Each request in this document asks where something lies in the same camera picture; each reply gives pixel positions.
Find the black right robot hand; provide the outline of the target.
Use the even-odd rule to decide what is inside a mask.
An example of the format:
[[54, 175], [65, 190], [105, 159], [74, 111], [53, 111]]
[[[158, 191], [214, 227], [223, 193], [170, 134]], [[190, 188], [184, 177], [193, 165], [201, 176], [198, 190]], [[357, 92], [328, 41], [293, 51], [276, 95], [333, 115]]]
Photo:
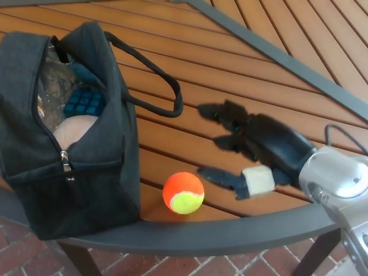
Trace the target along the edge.
[[265, 114], [249, 113], [232, 101], [200, 104], [198, 112], [231, 132], [214, 138], [215, 145], [260, 162], [258, 166], [242, 169], [239, 175], [202, 166], [197, 172], [203, 178], [234, 191], [237, 200], [270, 193], [276, 185], [300, 188], [301, 169], [317, 150], [302, 134]]

